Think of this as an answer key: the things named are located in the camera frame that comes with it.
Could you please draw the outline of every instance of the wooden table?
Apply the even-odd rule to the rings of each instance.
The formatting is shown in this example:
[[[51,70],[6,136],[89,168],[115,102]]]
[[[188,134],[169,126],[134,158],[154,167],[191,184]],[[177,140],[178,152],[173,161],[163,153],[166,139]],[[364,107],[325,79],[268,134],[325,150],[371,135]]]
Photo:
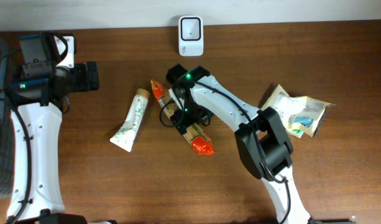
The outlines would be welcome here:
[[[234,135],[214,118],[215,155],[199,156],[158,121],[152,98],[131,153],[109,138],[136,88],[163,82],[176,63],[202,65],[257,105],[271,84],[335,103],[317,136],[292,138],[295,183],[318,220],[381,223],[381,21],[205,27],[204,55],[181,57],[177,29],[75,30],[77,62],[98,62],[99,91],[70,94],[59,136],[66,212],[119,223],[240,223],[274,218],[260,180],[240,162]],[[1,34],[13,47],[21,33]],[[0,223],[9,200],[0,200]]]

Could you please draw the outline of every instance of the tube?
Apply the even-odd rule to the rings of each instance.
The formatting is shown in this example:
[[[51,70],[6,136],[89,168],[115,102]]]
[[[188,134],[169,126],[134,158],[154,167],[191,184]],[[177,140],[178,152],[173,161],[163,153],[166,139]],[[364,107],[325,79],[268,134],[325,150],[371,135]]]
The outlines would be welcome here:
[[[134,100],[124,124],[120,130],[110,139],[110,142],[131,152],[136,134],[138,132],[143,115],[145,114],[147,102],[149,101],[150,93],[147,90],[139,88],[136,91]]]

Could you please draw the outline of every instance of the white device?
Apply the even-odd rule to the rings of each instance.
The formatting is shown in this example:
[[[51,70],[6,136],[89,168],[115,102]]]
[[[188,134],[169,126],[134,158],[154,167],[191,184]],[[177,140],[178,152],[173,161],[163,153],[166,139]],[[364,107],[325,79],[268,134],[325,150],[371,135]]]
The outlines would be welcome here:
[[[203,20],[200,16],[182,16],[178,21],[179,54],[200,56],[204,52]]]
[[[215,88],[226,95],[230,96],[237,104],[241,105],[243,109],[247,111],[247,114],[251,119],[258,116],[258,107],[251,106],[244,101],[238,99],[231,92],[227,91],[223,86],[221,86],[218,81],[216,81],[213,75],[205,76],[200,78],[198,82]],[[184,101],[180,98],[177,99],[173,94],[173,90],[169,91],[171,98],[176,102],[178,107],[180,107],[178,100],[184,104]],[[244,123],[247,124],[248,120],[245,116],[241,114],[241,111],[234,105],[233,102],[229,101],[226,97],[204,87],[197,83],[190,88],[190,93],[193,101],[209,109],[210,112],[214,113],[219,119],[221,119],[225,124],[227,124],[233,132],[239,129],[239,125]],[[291,210],[283,222],[283,224],[306,224],[308,223],[310,214],[304,208],[301,198],[296,190],[294,178],[292,174],[292,166],[282,169],[276,176],[276,179],[283,180],[286,178],[288,180],[288,188],[290,190],[291,196]],[[262,182],[265,184],[270,197],[272,198],[273,204],[275,205],[277,220],[280,222],[283,220],[287,213],[288,208],[288,197],[287,190],[284,184],[278,184],[274,181],[268,181],[262,178]]]

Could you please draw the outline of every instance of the package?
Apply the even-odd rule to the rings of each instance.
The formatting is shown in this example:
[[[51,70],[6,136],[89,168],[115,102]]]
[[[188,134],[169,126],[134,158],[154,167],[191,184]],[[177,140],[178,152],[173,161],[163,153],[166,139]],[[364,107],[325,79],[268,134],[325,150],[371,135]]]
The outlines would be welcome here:
[[[170,101],[170,95],[166,89],[155,80],[151,80],[152,91],[155,99],[158,101],[161,107]],[[179,109],[175,103],[170,103],[164,108],[164,113],[168,118],[174,115],[174,112]],[[190,146],[197,152],[199,155],[213,155],[213,143],[202,128],[193,123],[186,129],[186,133],[182,135],[190,144]]]
[[[287,133],[300,138],[303,133],[311,137],[316,136],[326,115],[326,108],[332,105],[309,96],[290,97],[280,85],[277,85],[261,109],[271,106],[280,115]]]
[[[138,132],[143,115],[145,114],[147,102],[149,101],[150,93],[147,90],[138,89],[124,124],[118,132],[110,139],[110,142],[131,152],[136,134]]]

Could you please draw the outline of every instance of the snack packet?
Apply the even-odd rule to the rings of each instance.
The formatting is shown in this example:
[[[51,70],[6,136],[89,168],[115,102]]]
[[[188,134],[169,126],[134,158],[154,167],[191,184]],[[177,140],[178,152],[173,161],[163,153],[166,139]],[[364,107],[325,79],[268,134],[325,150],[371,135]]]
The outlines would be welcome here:
[[[152,91],[155,99],[163,107],[166,103],[170,101],[170,95],[164,87],[155,80],[150,81],[152,84]],[[164,113],[168,118],[174,115],[174,112],[179,109],[175,103],[170,103],[164,108]],[[186,133],[182,135],[190,144],[190,146],[197,152],[199,155],[213,155],[213,143],[202,128],[193,123],[186,129]]]
[[[303,133],[315,137],[331,103],[310,98],[309,96],[290,97],[282,86],[277,85],[261,107],[271,106],[280,115],[288,134],[302,137]]]

